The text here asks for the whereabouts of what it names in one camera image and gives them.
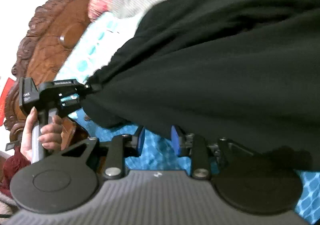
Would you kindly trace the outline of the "person's left hand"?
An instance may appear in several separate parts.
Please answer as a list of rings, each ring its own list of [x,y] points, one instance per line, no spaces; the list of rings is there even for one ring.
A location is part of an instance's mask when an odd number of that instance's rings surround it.
[[[37,110],[33,107],[31,112],[26,118],[25,127],[23,130],[21,141],[21,154],[29,161],[32,158],[32,131],[35,123],[37,122]],[[41,128],[41,135],[39,136],[39,142],[42,146],[49,151],[60,151],[62,143],[62,123],[63,120],[54,115],[52,117],[52,123],[45,125]]]

